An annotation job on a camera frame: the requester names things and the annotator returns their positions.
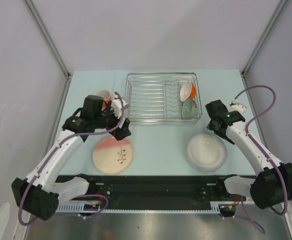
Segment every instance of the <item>light blue tabletop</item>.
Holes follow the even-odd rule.
[[[132,143],[134,159],[129,168],[120,175],[144,176],[194,176],[194,175],[254,175],[253,168],[241,151],[222,140],[227,148],[226,163],[214,172],[203,172],[193,168],[185,157],[187,141],[195,134],[210,132],[206,129],[210,119],[205,105],[220,99],[226,106],[244,89],[238,70],[106,70],[106,71],[75,71],[72,76],[66,102],[59,122],[59,134],[65,120],[77,108],[82,107],[87,95],[94,95],[99,90],[107,89],[111,93],[119,92],[125,95],[126,77],[129,73],[144,72],[194,72],[198,78],[199,94],[202,106],[202,117],[196,124],[131,124],[131,136],[127,139]],[[239,98],[247,106],[244,117],[248,121],[253,117],[246,94]],[[255,123],[250,125],[252,132],[259,138]],[[61,175],[104,175],[93,164],[94,146],[103,138],[110,136],[89,136],[86,142],[73,154],[60,172]]]

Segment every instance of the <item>silver dish rack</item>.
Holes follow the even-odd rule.
[[[194,117],[182,117],[180,91],[190,81],[196,87],[193,99],[198,107]],[[132,124],[195,124],[202,116],[197,76],[193,72],[129,73],[125,97],[126,117]]]

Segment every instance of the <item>metal wire rack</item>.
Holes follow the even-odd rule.
[[[196,87],[193,100],[198,114],[182,118],[180,90],[187,81]],[[198,80],[193,72],[129,73],[125,97],[130,106],[126,117],[132,124],[195,124],[202,116]]]

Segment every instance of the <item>wall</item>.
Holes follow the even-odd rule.
[[[68,70],[243,69],[280,0],[34,0]]]
[[[17,223],[12,181],[44,156],[65,81],[23,1],[0,0],[0,206],[10,203],[3,239]]]
[[[260,123],[270,150],[283,162],[292,162],[292,0],[249,70],[247,83],[265,84],[276,91],[276,104]],[[272,94],[254,90],[252,98],[260,113]]]

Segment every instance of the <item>shiny floor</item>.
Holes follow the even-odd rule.
[[[247,206],[266,230],[261,234],[242,219],[222,220],[212,214],[103,213],[83,220],[56,214],[36,220],[25,240],[291,240],[284,217],[269,209]],[[244,215],[241,207],[237,215]]]

